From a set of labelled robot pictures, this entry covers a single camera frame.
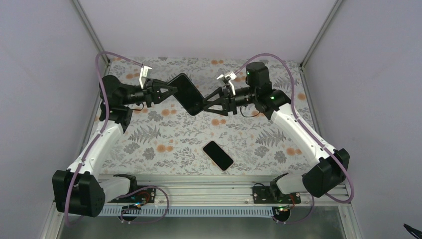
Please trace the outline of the dark green smartphone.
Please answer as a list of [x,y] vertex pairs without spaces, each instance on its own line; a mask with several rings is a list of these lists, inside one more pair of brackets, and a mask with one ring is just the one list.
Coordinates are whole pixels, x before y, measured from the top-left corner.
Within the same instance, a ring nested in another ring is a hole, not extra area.
[[168,85],[177,88],[177,92],[173,96],[189,115],[196,116],[203,111],[204,97],[185,73],[174,77]]

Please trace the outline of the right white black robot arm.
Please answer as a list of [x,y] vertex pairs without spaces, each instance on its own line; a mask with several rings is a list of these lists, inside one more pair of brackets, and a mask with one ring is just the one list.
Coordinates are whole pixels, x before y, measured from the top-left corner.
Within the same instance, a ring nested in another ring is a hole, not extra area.
[[289,194],[308,192],[314,197],[326,195],[346,179],[350,160],[344,149],[336,149],[326,142],[304,121],[293,105],[293,100],[283,91],[272,87],[269,69],[262,62],[245,66],[247,87],[235,89],[234,72],[222,74],[218,80],[223,84],[208,95],[204,111],[227,116],[237,113],[237,108],[253,104],[265,117],[278,126],[301,150],[310,162],[310,169],[302,174],[283,174],[270,183],[270,198],[283,202]]

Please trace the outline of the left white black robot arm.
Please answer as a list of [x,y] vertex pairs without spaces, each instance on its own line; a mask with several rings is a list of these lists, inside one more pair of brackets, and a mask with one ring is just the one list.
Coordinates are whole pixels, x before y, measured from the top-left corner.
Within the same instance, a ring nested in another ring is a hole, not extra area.
[[52,177],[56,209],[61,213],[96,217],[105,203],[122,197],[131,202],[138,196],[134,176],[117,174],[99,182],[106,157],[130,125],[130,105],[159,104],[177,93],[169,83],[147,78],[143,84],[122,83],[116,76],[100,79],[101,115],[95,135],[66,170],[57,170]]

